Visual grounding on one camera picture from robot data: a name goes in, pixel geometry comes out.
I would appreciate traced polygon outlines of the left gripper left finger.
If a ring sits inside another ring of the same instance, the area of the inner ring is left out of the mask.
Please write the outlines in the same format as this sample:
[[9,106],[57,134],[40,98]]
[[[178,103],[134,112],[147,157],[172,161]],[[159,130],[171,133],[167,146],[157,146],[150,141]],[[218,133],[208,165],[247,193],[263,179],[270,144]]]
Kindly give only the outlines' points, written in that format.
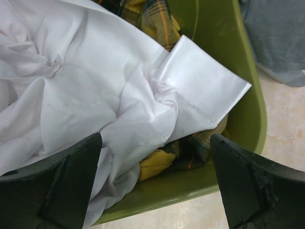
[[81,229],[102,148],[94,133],[0,177],[2,229]]

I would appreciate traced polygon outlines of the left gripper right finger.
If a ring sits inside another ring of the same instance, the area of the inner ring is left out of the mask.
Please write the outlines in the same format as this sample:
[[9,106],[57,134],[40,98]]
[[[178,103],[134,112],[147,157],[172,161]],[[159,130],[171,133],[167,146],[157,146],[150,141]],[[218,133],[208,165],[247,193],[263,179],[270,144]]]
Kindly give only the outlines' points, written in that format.
[[215,134],[211,155],[231,229],[303,229],[305,173]]

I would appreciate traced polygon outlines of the grey shirt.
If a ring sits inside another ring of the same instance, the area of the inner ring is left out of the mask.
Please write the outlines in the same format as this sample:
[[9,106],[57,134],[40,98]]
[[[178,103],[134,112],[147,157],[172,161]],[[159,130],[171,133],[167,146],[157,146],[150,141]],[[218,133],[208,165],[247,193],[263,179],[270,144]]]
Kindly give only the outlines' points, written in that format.
[[256,65],[290,87],[305,85],[305,2],[241,0]]

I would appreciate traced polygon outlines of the yellow plaid flannel shirt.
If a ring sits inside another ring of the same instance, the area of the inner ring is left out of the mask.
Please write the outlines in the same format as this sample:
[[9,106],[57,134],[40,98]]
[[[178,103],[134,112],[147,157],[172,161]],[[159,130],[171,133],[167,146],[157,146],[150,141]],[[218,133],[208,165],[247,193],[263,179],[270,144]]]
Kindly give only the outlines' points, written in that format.
[[[165,0],[98,0],[97,3],[152,37],[168,51],[180,38],[180,26]],[[162,173],[204,166],[210,155],[210,137],[225,130],[227,118],[225,116],[215,129],[186,136],[154,151],[140,162],[138,180],[142,182]]]

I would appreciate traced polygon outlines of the white shirt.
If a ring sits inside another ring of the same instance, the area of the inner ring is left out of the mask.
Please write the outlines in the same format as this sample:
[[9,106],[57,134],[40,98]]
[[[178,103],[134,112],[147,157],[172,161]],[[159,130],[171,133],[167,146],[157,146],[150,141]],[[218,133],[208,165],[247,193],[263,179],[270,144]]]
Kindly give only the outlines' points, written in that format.
[[92,0],[3,0],[0,172],[100,133],[89,228],[133,190],[141,161],[216,128],[250,87],[186,36],[168,51]]

